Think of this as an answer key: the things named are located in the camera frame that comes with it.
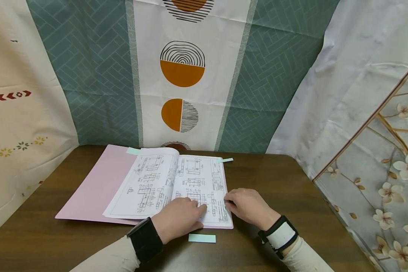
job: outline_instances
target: brown table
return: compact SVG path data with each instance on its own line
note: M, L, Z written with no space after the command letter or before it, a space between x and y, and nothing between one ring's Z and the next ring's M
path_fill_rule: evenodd
M0 228L0 271L69 271L128 232L130 226L56 220L103 152L102 146L75 149ZM227 186L253 188L286 215L302 237L335 271L374 271L362 251L290 157L185 151L234 158L225 163ZM233 216L233 230L200 230L216 244L169 243L139 271L288 271L257 237L257 229Z

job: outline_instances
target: herringbone pattern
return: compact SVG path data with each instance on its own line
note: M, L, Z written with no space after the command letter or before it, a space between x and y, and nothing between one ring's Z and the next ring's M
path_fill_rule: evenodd
M258 1L219 151L266 152L338 1Z
M138 146L124 1L27 0L80 144Z

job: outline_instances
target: red arrow pattern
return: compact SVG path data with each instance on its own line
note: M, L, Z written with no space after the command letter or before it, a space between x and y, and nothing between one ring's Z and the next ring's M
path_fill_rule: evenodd
M17 98L20 98L20 97L28 97L29 95L32 94L32 92L27 91L27 90L24 90L23 93L25 94L24 96L20 92L16 93L16 95L14 95L15 93L9 93L7 95L6 94L0 94L0 100L1 101L7 101L7 100L12 100L12 99L17 99Z

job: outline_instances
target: sleeve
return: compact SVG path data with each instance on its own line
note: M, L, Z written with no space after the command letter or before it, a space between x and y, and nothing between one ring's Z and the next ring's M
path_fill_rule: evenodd
M133 272L139 264L131 240L124 236L90 256L70 272Z
M272 244L272 235L267 237ZM334 270L304 241L299 237L290 252L282 262L292 272L333 272Z

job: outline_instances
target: paper page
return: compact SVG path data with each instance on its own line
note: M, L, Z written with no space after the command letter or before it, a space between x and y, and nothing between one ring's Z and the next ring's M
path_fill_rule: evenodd
M160 212L172 198L178 156L173 148L142 148L103 215L145 219Z
M232 229L231 213L224 203L227 193L221 158L180 155L173 189L173 198L189 197L199 205L207 204L200 219L204 227Z

